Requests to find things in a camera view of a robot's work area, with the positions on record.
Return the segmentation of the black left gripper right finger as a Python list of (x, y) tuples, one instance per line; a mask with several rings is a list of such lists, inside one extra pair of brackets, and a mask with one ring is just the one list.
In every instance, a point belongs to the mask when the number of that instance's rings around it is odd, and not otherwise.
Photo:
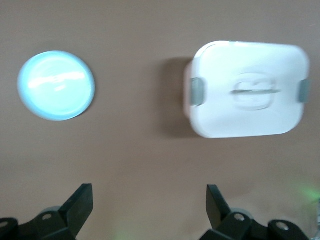
[(259, 224), (247, 214), (232, 210), (215, 184), (206, 187), (206, 212), (211, 224), (202, 240), (307, 240), (306, 234), (294, 223), (271, 220)]

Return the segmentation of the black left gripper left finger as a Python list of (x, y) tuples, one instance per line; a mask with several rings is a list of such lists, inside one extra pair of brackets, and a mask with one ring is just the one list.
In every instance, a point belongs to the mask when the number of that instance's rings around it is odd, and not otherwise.
[(82, 184), (58, 209), (46, 210), (19, 224), (13, 217), (0, 219), (2, 240), (75, 240), (94, 208), (93, 186)]

